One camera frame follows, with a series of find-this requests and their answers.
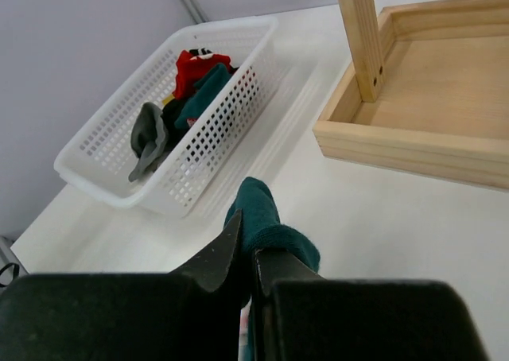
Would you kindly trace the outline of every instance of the gray cloth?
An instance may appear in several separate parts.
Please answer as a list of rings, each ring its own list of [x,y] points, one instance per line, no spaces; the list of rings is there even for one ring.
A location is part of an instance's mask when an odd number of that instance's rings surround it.
[[[168,140],[162,110],[153,103],[144,103],[130,136],[130,146],[138,157],[138,163],[129,175],[130,182],[157,168]]]

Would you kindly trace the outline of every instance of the laundry basket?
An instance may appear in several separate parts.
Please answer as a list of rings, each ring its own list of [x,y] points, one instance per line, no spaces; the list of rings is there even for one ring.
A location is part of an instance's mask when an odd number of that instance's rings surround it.
[[[273,17],[218,21],[181,29],[99,108],[62,149],[55,170],[69,184],[117,208],[139,205],[184,216],[249,130],[277,87]],[[130,133],[146,101],[162,106],[175,88],[183,49],[229,55],[237,72],[157,171],[131,183],[137,158]]]

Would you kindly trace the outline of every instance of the pile of clothes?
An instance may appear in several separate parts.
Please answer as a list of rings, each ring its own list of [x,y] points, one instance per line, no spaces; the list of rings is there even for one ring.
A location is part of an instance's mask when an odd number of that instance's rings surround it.
[[[207,49],[181,52],[175,90],[163,101],[164,108],[144,103],[134,123],[130,145],[138,163],[130,182],[154,172],[177,146],[237,70],[230,63],[229,56]]]

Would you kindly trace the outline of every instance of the wooden tray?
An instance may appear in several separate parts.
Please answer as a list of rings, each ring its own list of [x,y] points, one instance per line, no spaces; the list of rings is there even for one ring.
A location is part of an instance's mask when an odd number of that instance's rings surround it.
[[[340,0],[352,64],[314,134],[327,157],[509,188],[509,0]]]

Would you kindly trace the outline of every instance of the teal cloth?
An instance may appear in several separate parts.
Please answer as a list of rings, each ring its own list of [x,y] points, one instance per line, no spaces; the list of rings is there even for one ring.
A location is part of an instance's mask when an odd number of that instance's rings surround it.
[[[241,243],[240,267],[242,285],[242,306],[251,295],[251,259],[255,250],[278,248],[288,250],[311,270],[318,272],[320,253],[302,233],[281,224],[278,209],[269,188],[262,181],[248,177],[240,185],[235,202],[228,210],[224,224],[237,209],[241,209],[243,237]],[[244,359],[253,359],[252,317],[249,315],[247,347]]]
[[[175,127],[177,129],[188,129],[188,118],[199,118],[230,78],[231,75],[226,66],[219,63],[207,75],[198,80],[194,84],[198,92],[185,104],[180,116],[175,121]]]

